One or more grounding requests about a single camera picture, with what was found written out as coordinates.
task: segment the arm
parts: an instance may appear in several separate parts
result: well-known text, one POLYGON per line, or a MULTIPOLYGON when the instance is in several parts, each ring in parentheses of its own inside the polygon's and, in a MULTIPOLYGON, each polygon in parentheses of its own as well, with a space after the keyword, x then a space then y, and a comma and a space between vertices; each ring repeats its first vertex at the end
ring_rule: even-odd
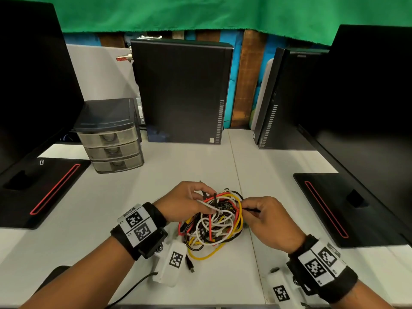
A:
MULTIPOLYGON (((273 197, 249 197, 242 202, 244 208, 257 208, 260 213, 242 211, 243 219, 260 241, 274 249, 291 254, 305 241, 305 233, 273 197)), ((390 306, 368 286, 358 281, 333 309, 390 309, 390 306)))
MULTIPOLYGON (((216 193, 201 182, 183 181, 154 202, 167 221, 184 221, 198 212, 213 213, 195 201, 194 191, 216 193)), ((134 264, 126 249, 113 237, 35 293, 21 309, 105 308, 134 264)))

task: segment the desk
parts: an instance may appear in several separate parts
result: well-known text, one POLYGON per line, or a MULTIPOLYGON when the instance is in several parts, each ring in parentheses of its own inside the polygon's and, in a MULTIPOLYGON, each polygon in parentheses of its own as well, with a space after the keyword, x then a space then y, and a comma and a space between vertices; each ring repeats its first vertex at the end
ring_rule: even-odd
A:
MULTIPOLYGON (((37 230, 0 230, 1 246, 8 247, 6 256, 0 256, 0 307, 23 304, 54 268, 73 265, 103 242, 116 219, 137 202, 154 201, 182 180, 202 180, 218 191, 239 190, 227 130, 221 145, 143 141, 142 149, 141 168, 98 174, 90 166, 37 230)), ((87 158, 81 145, 54 145, 42 156, 87 158)), ((152 258, 140 258, 112 301, 150 273, 153 265, 152 258)), ((248 229, 214 257, 194 261, 194 269, 192 274, 184 267, 173 288, 148 279, 121 304, 265 304, 248 229), (217 274, 220 280, 214 279, 217 274)))
MULTIPOLYGON (((317 151, 259 150, 252 135, 251 130, 229 130, 242 196, 276 197, 303 232, 334 244, 293 174, 333 173, 336 170, 317 151)), ((263 245, 253 234, 252 242, 265 301, 273 304, 264 277, 273 267, 284 269, 287 255, 263 245)), ((412 304, 412 248, 403 245, 338 250, 359 278, 386 301, 400 306, 412 304)), ((326 304, 317 296, 306 300, 309 305, 326 304)))

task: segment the monitor stand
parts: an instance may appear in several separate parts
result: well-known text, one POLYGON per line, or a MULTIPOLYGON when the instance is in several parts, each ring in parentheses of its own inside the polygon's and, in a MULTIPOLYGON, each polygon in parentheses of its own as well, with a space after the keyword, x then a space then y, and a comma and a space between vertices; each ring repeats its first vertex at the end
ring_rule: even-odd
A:
POLYGON ((85 159, 34 159, 0 187, 0 227, 38 228, 89 165, 85 159))
POLYGON ((381 203, 368 204, 338 173, 293 175, 319 219, 343 248, 409 244, 399 220, 381 203))

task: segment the wrist-mounted device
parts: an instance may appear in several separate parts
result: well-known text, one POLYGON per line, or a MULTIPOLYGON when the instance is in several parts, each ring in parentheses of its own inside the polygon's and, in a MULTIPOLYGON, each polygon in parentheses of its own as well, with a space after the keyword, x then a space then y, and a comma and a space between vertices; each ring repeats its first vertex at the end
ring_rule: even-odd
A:
POLYGON ((340 259, 340 253, 331 244, 325 245, 312 235, 289 258, 286 264, 295 284, 306 295, 318 294, 331 304, 340 301, 358 280, 358 275, 340 259))
POLYGON ((163 229, 166 219, 152 204, 136 205, 117 219, 111 235, 119 241, 134 260, 151 257, 167 237, 163 229))

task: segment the green cloth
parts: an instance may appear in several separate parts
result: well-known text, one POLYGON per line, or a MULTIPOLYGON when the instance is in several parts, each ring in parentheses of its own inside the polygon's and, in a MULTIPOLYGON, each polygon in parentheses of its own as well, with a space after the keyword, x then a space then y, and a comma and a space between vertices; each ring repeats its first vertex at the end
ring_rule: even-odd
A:
POLYGON ((64 32, 254 29, 331 44, 340 24, 412 26, 412 0, 39 1, 64 32))

